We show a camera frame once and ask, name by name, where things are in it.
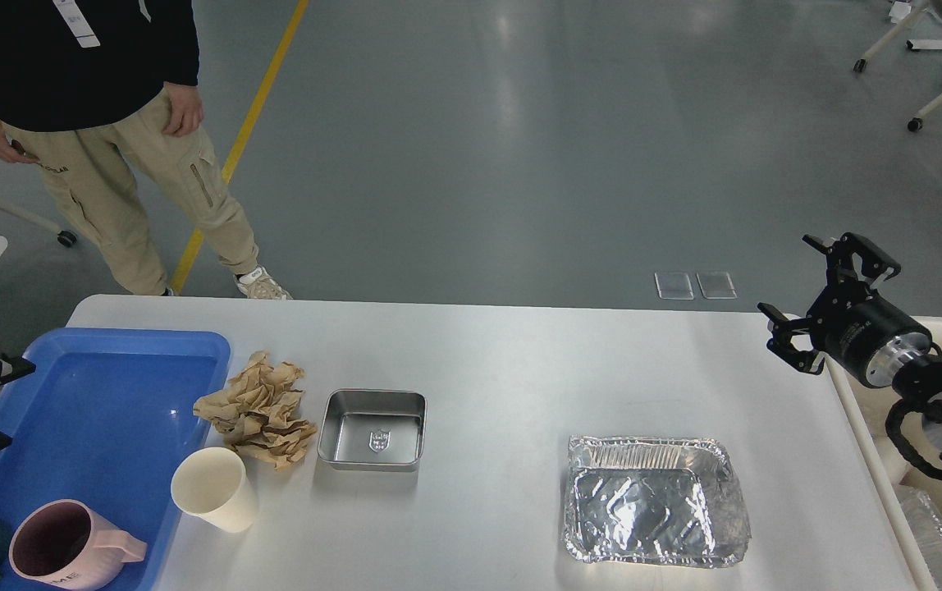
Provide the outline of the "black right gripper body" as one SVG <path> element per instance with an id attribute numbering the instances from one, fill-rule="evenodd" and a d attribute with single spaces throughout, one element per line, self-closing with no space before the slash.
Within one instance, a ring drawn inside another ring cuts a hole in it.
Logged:
<path id="1" fill-rule="evenodd" d="M 931 350 L 931 332 L 866 283 L 825 287 L 807 310 L 810 341 L 862 385 L 888 387 Z"/>

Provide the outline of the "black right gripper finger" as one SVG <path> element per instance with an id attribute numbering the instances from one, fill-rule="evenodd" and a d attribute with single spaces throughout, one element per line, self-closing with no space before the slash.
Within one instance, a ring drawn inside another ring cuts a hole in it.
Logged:
<path id="1" fill-rule="evenodd" d="M 824 255 L 827 287 L 860 285 L 876 291 L 902 272 L 901 264 L 860 233 L 843 233 L 831 239 L 807 233 L 803 241 Z"/>
<path id="2" fill-rule="evenodd" d="M 794 337 L 811 336 L 816 322 L 812 318 L 786 317 L 774 305 L 767 303 L 757 304 L 757 310 L 767 318 L 771 333 L 766 348 L 799 373 L 820 375 L 824 366 L 820 351 L 816 348 L 798 349 L 793 343 Z"/>

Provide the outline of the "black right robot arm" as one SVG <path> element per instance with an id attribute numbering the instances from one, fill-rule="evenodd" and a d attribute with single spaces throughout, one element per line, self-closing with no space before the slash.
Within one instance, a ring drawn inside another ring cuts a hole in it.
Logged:
<path id="1" fill-rule="evenodd" d="M 824 255 L 825 285 L 801 318 L 757 306 L 770 322 L 767 349 L 799 373 L 820 374 L 832 360 L 864 387 L 894 390 L 887 437 L 910 466 L 942 482 L 942 350 L 879 292 L 901 265 L 858 233 L 803 240 Z"/>

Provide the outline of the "person's left hand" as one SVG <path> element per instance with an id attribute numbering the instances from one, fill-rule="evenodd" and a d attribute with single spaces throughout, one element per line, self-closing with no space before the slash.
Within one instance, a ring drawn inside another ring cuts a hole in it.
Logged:
<path id="1" fill-rule="evenodd" d="M 201 94 L 196 86 L 163 84 L 164 93 L 170 104 L 170 116 L 162 132 L 167 137 L 186 137 L 197 131 L 204 120 L 204 107 Z"/>

